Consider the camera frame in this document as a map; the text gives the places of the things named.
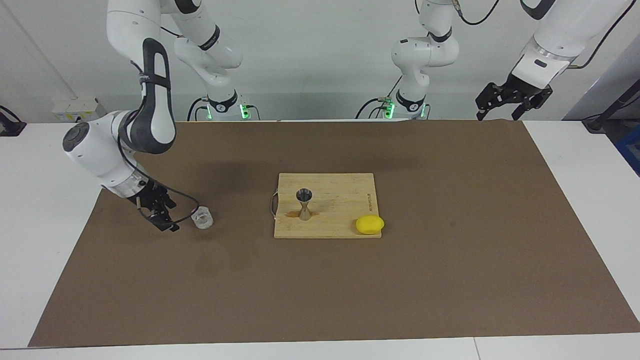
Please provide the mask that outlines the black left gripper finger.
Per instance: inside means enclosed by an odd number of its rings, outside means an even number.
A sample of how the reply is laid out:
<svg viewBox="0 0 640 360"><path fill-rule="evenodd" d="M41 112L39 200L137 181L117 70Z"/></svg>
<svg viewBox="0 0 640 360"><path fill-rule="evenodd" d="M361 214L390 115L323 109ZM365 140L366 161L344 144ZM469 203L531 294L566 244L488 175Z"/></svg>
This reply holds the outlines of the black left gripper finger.
<svg viewBox="0 0 640 360"><path fill-rule="evenodd" d="M502 101L501 91L502 88L499 85L490 82L482 89L480 94L478 94L475 99L475 104L477 105L476 117L478 121L483 121L489 111L500 107Z"/></svg>
<svg viewBox="0 0 640 360"><path fill-rule="evenodd" d="M522 93L518 93L515 96L515 99L518 100L519 105L512 112L512 120L518 121L526 112L540 109L552 94L552 88L544 88L535 95L524 95Z"/></svg>

